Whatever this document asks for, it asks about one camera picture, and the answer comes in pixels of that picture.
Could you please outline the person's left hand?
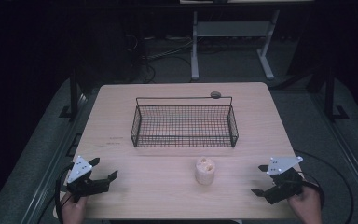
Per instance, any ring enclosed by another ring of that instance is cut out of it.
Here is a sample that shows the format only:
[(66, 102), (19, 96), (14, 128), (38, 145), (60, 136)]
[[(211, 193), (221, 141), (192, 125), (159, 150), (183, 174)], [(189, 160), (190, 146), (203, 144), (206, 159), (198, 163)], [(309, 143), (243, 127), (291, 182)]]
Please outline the person's left hand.
[(62, 223), (82, 224), (86, 215), (86, 205), (88, 199), (88, 197), (81, 197), (77, 202), (75, 202), (72, 194), (70, 192), (66, 192), (61, 199)]

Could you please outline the white metal desk frame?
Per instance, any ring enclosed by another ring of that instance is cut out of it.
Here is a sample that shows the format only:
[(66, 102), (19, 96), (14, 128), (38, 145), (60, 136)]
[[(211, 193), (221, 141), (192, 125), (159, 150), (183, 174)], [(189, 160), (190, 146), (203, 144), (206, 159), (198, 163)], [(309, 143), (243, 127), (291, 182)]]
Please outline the white metal desk frame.
[(192, 50), (190, 51), (191, 79), (200, 78), (198, 40), (201, 37), (264, 37), (264, 45), (256, 52), (266, 79), (272, 80), (274, 75), (267, 59), (267, 52), (279, 15), (280, 11), (275, 10), (268, 21), (200, 21), (198, 12), (195, 11), (192, 22)]

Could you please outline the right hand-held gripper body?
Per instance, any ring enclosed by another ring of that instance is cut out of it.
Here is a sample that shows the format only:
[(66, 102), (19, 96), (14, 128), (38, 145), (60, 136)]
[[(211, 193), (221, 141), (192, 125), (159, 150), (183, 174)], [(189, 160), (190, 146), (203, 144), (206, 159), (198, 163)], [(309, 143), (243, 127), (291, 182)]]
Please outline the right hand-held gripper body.
[(272, 178), (274, 186), (264, 192), (270, 204), (278, 203), (301, 191), (303, 177), (295, 166), (303, 161), (298, 157), (271, 157), (266, 174)]

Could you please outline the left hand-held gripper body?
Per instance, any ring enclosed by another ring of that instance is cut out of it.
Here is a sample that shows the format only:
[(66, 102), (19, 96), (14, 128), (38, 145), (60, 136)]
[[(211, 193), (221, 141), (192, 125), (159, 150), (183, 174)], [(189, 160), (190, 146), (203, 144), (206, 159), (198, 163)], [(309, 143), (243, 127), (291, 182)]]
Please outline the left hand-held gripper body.
[(109, 190), (110, 181), (90, 178), (93, 167), (83, 157), (78, 156), (67, 178), (66, 188), (77, 202), (81, 197), (100, 194)]

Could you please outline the person's right hand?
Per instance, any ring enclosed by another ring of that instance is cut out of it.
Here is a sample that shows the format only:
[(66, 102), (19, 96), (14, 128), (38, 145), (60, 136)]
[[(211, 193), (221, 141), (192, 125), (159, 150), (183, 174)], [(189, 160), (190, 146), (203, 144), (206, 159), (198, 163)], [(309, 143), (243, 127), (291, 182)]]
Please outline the person's right hand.
[(304, 187), (287, 202), (302, 224), (322, 224), (321, 200), (315, 189)]

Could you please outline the black metal stand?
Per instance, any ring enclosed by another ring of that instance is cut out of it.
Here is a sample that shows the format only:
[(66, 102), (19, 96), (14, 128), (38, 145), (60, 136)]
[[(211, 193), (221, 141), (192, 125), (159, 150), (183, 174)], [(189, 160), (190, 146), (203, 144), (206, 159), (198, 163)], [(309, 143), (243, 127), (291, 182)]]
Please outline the black metal stand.
[(348, 114), (341, 105), (335, 105), (335, 73), (332, 68), (328, 69), (325, 76), (324, 113), (331, 122), (337, 119), (349, 119)]
[(70, 121), (73, 121), (78, 113), (78, 101), (79, 101), (76, 71), (73, 71), (71, 73), (71, 76), (69, 78), (69, 85), (70, 85), (70, 104), (62, 108), (62, 111), (60, 113), (60, 118), (66, 118), (69, 119)]

